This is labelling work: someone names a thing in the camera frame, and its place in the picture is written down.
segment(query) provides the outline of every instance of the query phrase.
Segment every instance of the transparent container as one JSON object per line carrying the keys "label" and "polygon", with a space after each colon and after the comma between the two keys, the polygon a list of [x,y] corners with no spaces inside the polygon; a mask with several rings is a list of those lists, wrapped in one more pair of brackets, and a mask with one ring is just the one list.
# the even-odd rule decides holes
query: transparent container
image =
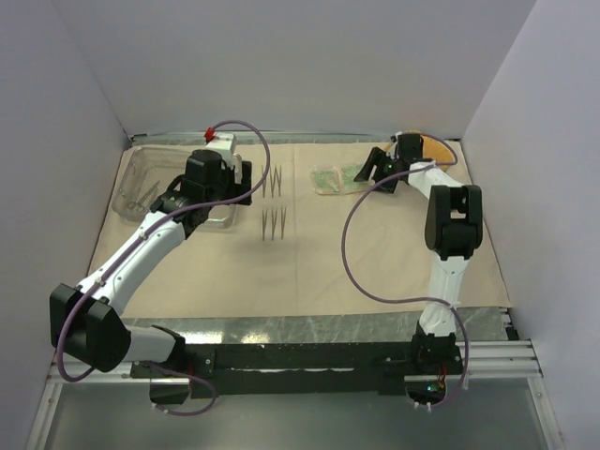
{"label": "transparent container", "polygon": [[[135,149],[112,201],[112,210],[126,220],[142,222],[154,200],[185,171],[189,154],[189,150],[151,145]],[[201,227],[229,228],[235,219],[235,209],[234,204],[213,208]]]}

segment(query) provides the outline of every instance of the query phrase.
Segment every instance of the white backdrop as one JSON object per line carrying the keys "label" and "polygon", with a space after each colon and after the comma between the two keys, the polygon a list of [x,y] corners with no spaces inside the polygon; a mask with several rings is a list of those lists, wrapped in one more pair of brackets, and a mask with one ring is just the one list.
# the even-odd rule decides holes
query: white backdrop
{"label": "white backdrop", "polygon": [[53,349],[48,299],[86,273],[125,134],[47,1],[0,4],[0,446],[24,447]]}
{"label": "white backdrop", "polygon": [[461,137],[534,0],[54,0],[128,133]]}
{"label": "white backdrop", "polygon": [[465,135],[567,448],[600,448],[600,3],[538,0]]}

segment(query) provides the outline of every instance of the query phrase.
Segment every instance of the tan fabric mat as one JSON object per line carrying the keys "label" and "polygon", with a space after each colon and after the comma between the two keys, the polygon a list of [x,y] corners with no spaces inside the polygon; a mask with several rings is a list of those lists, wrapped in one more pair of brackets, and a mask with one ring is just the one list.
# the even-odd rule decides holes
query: tan fabric mat
{"label": "tan fabric mat", "polygon": [[[460,145],[451,143],[460,162],[448,173],[469,183]],[[174,250],[142,284],[124,317],[199,318],[364,314],[421,309],[423,304],[387,306],[360,294],[347,279],[340,258],[344,220],[360,194],[319,196],[309,170],[315,165],[364,162],[371,143],[273,145],[273,163],[282,167],[281,197],[263,198],[259,190],[250,207],[238,207],[226,231],[196,231]],[[123,155],[116,186],[133,150]],[[250,159],[254,180],[264,162],[260,145],[239,145]],[[287,206],[285,236],[271,241],[271,223],[262,241],[264,207]],[[424,295],[428,290],[430,252],[423,229],[427,199],[399,184],[393,196],[374,193],[354,216],[349,238],[350,264],[371,292],[389,298]],[[92,261],[102,265],[135,231],[109,209]],[[509,300],[488,231],[463,281],[464,307],[508,307]]]}

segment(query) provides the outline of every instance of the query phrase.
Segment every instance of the purple wire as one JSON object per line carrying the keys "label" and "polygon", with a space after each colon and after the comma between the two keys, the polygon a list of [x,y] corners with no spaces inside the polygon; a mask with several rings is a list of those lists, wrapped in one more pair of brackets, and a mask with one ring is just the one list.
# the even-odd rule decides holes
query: purple wire
{"label": "purple wire", "polygon": [[190,380],[191,382],[202,384],[203,386],[207,387],[211,392],[211,399],[208,402],[208,404],[206,406],[200,408],[197,411],[169,410],[162,405],[156,406],[158,410],[163,411],[164,413],[166,413],[168,415],[176,415],[178,417],[191,417],[193,415],[200,415],[202,413],[206,413],[208,410],[210,410],[215,405],[215,402],[217,401],[217,397],[218,397],[218,392],[217,392],[216,387],[211,382],[205,380],[204,378],[196,377],[194,375],[187,375],[183,372],[177,372],[175,370],[170,370],[169,368],[161,367],[158,364],[155,364],[151,361],[146,362],[146,364],[148,366],[150,366],[151,368],[155,368],[159,372],[164,373],[165,375],[173,375],[175,377],[184,377],[184,378],[187,378],[188,380]]}
{"label": "purple wire", "polygon": [[[436,138],[435,136],[431,136],[431,135],[428,135],[425,133],[410,132],[410,133],[404,133],[404,134],[420,134],[422,136],[426,136],[430,139],[433,139],[434,141],[437,141],[438,143],[443,144],[443,146],[446,147],[446,149],[448,149],[450,151],[450,153],[454,157],[454,160],[452,162],[441,162],[439,165],[455,166],[458,164],[457,153],[446,142]],[[341,260],[344,264],[344,269],[346,270],[346,275],[348,276],[348,279],[361,294],[370,298],[371,300],[375,300],[376,302],[379,302],[379,303],[385,303],[387,305],[405,305],[407,303],[416,303],[416,302],[439,303],[441,305],[444,305],[445,307],[448,307],[450,309],[450,311],[452,312],[452,314],[454,315],[454,317],[457,319],[458,327],[462,331],[462,336],[464,337],[464,342],[465,342],[465,357],[464,357],[462,373],[460,374],[460,378],[458,379],[457,387],[455,389],[453,389],[442,401],[440,401],[439,403],[436,403],[435,405],[431,405],[432,408],[440,407],[443,404],[445,404],[446,402],[450,401],[450,399],[452,399],[457,394],[457,392],[460,390],[460,387],[463,386],[465,383],[465,379],[467,377],[467,372],[468,372],[468,367],[469,367],[469,339],[467,338],[467,330],[465,328],[464,322],[458,316],[458,311],[450,303],[448,303],[445,300],[442,300],[441,298],[414,297],[414,298],[403,298],[403,299],[387,299],[387,298],[378,297],[377,295],[374,295],[374,294],[370,293],[369,291],[367,291],[356,280],[356,278],[354,277],[353,272],[348,264],[348,256],[346,253],[346,237],[348,235],[348,228],[350,227],[350,222],[353,219],[354,213],[356,213],[356,210],[358,209],[358,207],[361,205],[362,202],[365,201],[365,199],[368,197],[368,195],[371,192],[373,192],[379,186],[384,185],[388,181],[397,180],[400,177],[402,177],[404,175],[408,175],[410,173],[419,173],[419,172],[428,171],[429,169],[432,169],[433,167],[435,167],[435,165],[436,165],[435,162],[432,162],[430,165],[421,167],[419,169],[412,169],[409,171],[394,173],[393,175],[387,176],[383,180],[378,181],[373,186],[370,186],[363,193],[363,195],[358,199],[358,201],[354,204],[354,206],[350,210],[350,214],[348,214],[348,217],[346,217],[346,222],[344,223],[344,229],[341,233]]]}
{"label": "purple wire", "polygon": [[[242,200],[246,199],[247,197],[251,196],[254,192],[256,192],[261,187],[261,185],[264,183],[267,175],[269,174],[269,170],[271,168],[271,151],[269,150],[269,144],[267,143],[263,134],[256,127],[249,124],[248,122],[244,122],[243,120],[225,120],[225,121],[219,122],[216,125],[212,126],[212,129],[216,130],[225,125],[241,125],[242,127],[248,128],[248,129],[254,131],[254,133],[256,133],[259,140],[261,141],[262,146],[264,147],[264,153],[266,155],[266,164],[265,164],[264,172],[262,173],[262,177],[259,180],[259,182],[249,192],[239,195],[233,199],[221,200],[218,202],[206,202],[206,203],[192,204],[191,206],[186,206],[185,208],[181,208],[176,211],[173,211],[172,213],[168,214],[167,216],[162,217],[160,220],[157,220],[152,226],[148,227],[148,229],[145,231],[144,236],[149,236],[151,233],[153,233],[158,227],[160,227],[165,222],[168,222],[172,218],[179,216],[181,214],[187,213],[189,211],[194,211],[196,209],[201,209],[201,208],[208,208],[208,207],[212,207],[212,206],[219,206],[222,204],[241,202]],[[121,256],[119,256],[119,258],[117,258],[114,261],[114,263],[111,264],[104,271],[104,274],[102,275],[102,277],[100,277],[100,279],[97,282],[95,282],[87,292],[85,292],[83,294],[82,298],[80,298],[77,301],[77,303],[75,304],[73,309],[67,315],[67,318],[65,319],[65,324],[63,325],[60,335],[58,337],[58,344],[56,345],[56,366],[58,368],[58,372],[60,373],[61,377],[63,377],[64,380],[71,382],[71,383],[76,383],[76,382],[83,380],[85,377],[87,377],[90,373],[92,373],[94,371],[94,369],[92,367],[90,367],[81,375],[77,375],[77,376],[73,377],[67,373],[67,369],[65,368],[65,359],[64,359],[65,342],[67,341],[68,330],[70,329],[71,325],[73,324],[75,316],[77,316],[77,313],[83,307],[83,304],[85,303],[85,301],[88,298],[90,298],[92,295],[94,295],[94,293],[100,288],[100,286],[106,281],[106,279],[108,277],[110,277],[114,273],[114,271],[121,266],[121,264],[131,255],[131,253],[133,253],[133,251],[135,251],[135,249],[143,241],[144,241],[144,239],[141,237],[138,237],[135,241],[133,241],[131,243],[131,245],[125,249],[125,251],[121,254]],[[207,407],[204,407],[201,410],[198,410],[196,412],[176,412],[176,411],[167,410],[169,414],[184,415],[184,416],[197,415],[197,414],[204,413],[205,411],[207,411],[210,407],[212,407],[215,404],[215,401],[217,400],[217,390],[210,382],[203,380],[201,378],[198,378],[198,377],[193,377],[193,376],[187,375],[185,373],[179,373],[179,372],[175,372],[173,370],[168,370],[166,368],[163,369],[161,367],[160,369],[162,371],[165,371],[165,373],[169,373],[171,375],[176,375],[176,376],[187,377],[187,378],[190,378],[191,380],[193,380],[194,382],[204,384],[213,393],[213,398],[212,398],[211,402],[207,405]]]}

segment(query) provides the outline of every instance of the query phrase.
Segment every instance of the purple cable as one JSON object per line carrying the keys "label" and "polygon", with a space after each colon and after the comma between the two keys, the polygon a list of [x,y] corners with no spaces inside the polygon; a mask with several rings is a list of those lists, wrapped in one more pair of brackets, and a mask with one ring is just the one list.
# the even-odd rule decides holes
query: purple cable
{"label": "purple cable", "polygon": [[[239,195],[233,199],[221,200],[218,202],[206,202],[206,203],[192,204],[191,206],[186,206],[185,208],[181,208],[181,209],[178,209],[177,211],[173,211],[172,213],[168,214],[167,216],[162,217],[160,220],[157,220],[152,226],[148,227],[148,229],[144,233],[144,236],[149,236],[151,233],[153,233],[158,227],[160,227],[165,222],[168,222],[172,218],[177,217],[181,214],[187,213],[189,211],[194,211],[196,209],[201,209],[201,208],[208,208],[208,207],[212,207],[212,206],[219,206],[222,204],[241,202],[242,200],[246,199],[247,197],[251,196],[254,192],[256,192],[261,187],[261,185],[264,183],[267,175],[269,174],[269,170],[271,168],[271,151],[269,150],[269,144],[267,143],[263,134],[256,127],[254,127],[251,124],[249,124],[248,122],[244,122],[242,120],[225,120],[223,122],[219,122],[216,125],[212,126],[212,129],[216,130],[225,125],[241,125],[242,127],[248,128],[248,129],[254,131],[254,133],[256,133],[257,137],[261,141],[262,146],[264,147],[264,153],[266,155],[266,164],[265,164],[264,172],[262,173],[262,177],[259,180],[259,182],[249,192]],[[83,380],[85,377],[87,377],[90,373],[92,373],[94,371],[94,369],[92,367],[90,367],[81,375],[72,377],[67,373],[67,370],[65,368],[65,360],[64,360],[65,342],[67,340],[68,330],[71,327],[71,325],[73,324],[73,320],[75,319],[75,316],[80,311],[80,309],[83,307],[83,304],[85,303],[85,301],[88,298],[90,298],[92,295],[94,295],[94,293],[106,281],[106,279],[108,277],[110,277],[114,273],[114,271],[121,266],[121,264],[123,264],[125,262],[125,260],[131,255],[131,253],[133,253],[133,251],[143,241],[144,241],[144,239],[142,239],[141,237],[138,237],[135,241],[133,241],[131,243],[131,245],[125,249],[125,251],[121,254],[121,256],[119,256],[119,258],[117,258],[114,261],[114,263],[111,264],[104,271],[104,274],[102,275],[102,277],[100,277],[100,279],[96,283],[94,283],[87,292],[85,292],[83,294],[82,298],[80,298],[77,301],[77,303],[75,304],[73,309],[67,315],[67,318],[65,319],[65,323],[61,329],[60,336],[58,337],[58,344],[56,345],[56,366],[58,368],[58,372],[60,373],[61,377],[63,377],[64,380],[71,382],[71,383],[76,383],[76,382]],[[213,398],[207,407],[204,407],[201,410],[196,411],[196,412],[176,412],[176,411],[167,410],[169,414],[185,415],[185,416],[201,414],[201,413],[204,413],[205,411],[207,411],[208,408],[212,407],[213,404],[215,403],[215,401],[217,400],[217,390],[210,382],[208,382],[206,380],[202,380],[201,378],[198,378],[198,377],[186,375],[185,373],[174,372],[174,371],[168,370],[166,368],[161,369],[161,370],[163,370],[163,371],[165,371],[165,373],[169,373],[171,375],[174,374],[177,376],[183,376],[186,378],[190,378],[194,382],[202,383],[202,384],[208,386],[209,389],[211,390],[211,392],[213,392]]]}
{"label": "purple cable", "polygon": [[[443,166],[455,166],[458,164],[458,155],[457,153],[454,151],[454,149],[448,145],[446,142],[425,134],[425,133],[404,133],[404,134],[420,134],[422,136],[426,136],[430,139],[433,139],[434,141],[437,141],[438,143],[443,144],[452,154],[452,156],[454,157],[454,160],[452,162],[445,162],[445,163],[440,163],[439,165],[443,165]],[[452,399],[457,392],[459,391],[460,387],[464,385],[465,383],[465,379],[467,377],[467,372],[468,372],[468,366],[469,366],[469,339],[467,338],[467,330],[465,328],[465,324],[463,323],[463,321],[460,319],[460,317],[458,316],[458,312],[457,310],[450,305],[450,303],[446,302],[445,300],[442,300],[441,298],[434,298],[434,297],[414,297],[414,298],[404,298],[404,299],[387,299],[387,298],[381,298],[378,297],[377,295],[373,295],[372,293],[370,293],[369,291],[367,291],[365,288],[363,288],[358,281],[356,280],[356,278],[353,275],[353,272],[350,268],[350,266],[348,265],[348,256],[346,254],[346,236],[348,234],[348,228],[350,227],[350,221],[352,220],[354,213],[356,212],[356,210],[358,209],[358,207],[361,205],[361,203],[367,198],[367,196],[373,192],[375,189],[377,189],[379,186],[387,183],[388,181],[392,181],[392,180],[397,180],[400,177],[404,176],[404,175],[408,175],[410,173],[419,173],[419,172],[424,172],[424,171],[428,171],[429,169],[432,169],[433,167],[435,167],[436,164],[435,162],[432,162],[430,165],[419,168],[419,169],[412,169],[409,171],[404,171],[404,172],[400,172],[400,173],[394,173],[393,175],[387,176],[385,177],[383,180],[378,181],[377,183],[375,183],[373,186],[370,186],[364,193],[363,195],[360,197],[360,199],[358,199],[358,201],[354,204],[354,206],[352,207],[352,209],[350,210],[350,214],[348,215],[348,217],[346,217],[346,223],[344,223],[344,229],[341,233],[341,260],[344,264],[344,269],[346,270],[346,275],[348,276],[348,278],[350,279],[350,282],[354,285],[354,287],[364,296],[370,298],[371,300],[375,300],[376,302],[379,303],[385,303],[387,305],[405,305],[407,303],[416,303],[416,302],[434,302],[434,303],[439,303],[441,305],[444,305],[445,307],[448,307],[450,309],[450,311],[452,312],[452,314],[454,315],[454,317],[457,319],[457,323],[458,323],[458,327],[460,328],[460,330],[462,331],[462,336],[464,337],[464,342],[465,342],[465,357],[464,357],[464,364],[463,364],[463,369],[462,369],[462,373],[460,374],[460,378],[458,379],[458,385],[457,387],[450,392],[450,394],[448,394],[442,401],[440,401],[439,403],[436,403],[435,405],[431,405],[432,408],[437,408],[439,406],[442,406],[443,404],[445,404],[446,402],[448,402],[450,399]]]}
{"label": "purple cable", "polygon": [[206,406],[200,408],[197,411],[169,410],[162,405],[156,405],[157,410],[163,411],[165,414],[168,414],[168,415],[176,415],[178,417],[191,417],[193,415],[200,415],[202,413],[206,413],[208,410],[210,410],[215,405],[215,402],[217,401],[218,393],[217,393],[217,389],[211,382],[205,380],[204,378],[195,377],[194,375],[187,375],[183,372],[177,372],[175,370],[170,370],[168,368],[161,367],[158,364],[155,364],[151,361],[146,362],[146,364],[148,366],[150,366],[151,368],[155,368],[159,372],[164,373],[165,375],[173,375],[175,377],[184,377],[184,378],[187,378],[188,380],[190,380],[191,382],[202,384],[203,386],[207,387],[212,394],[211,399],[208,402],[208,404]]}

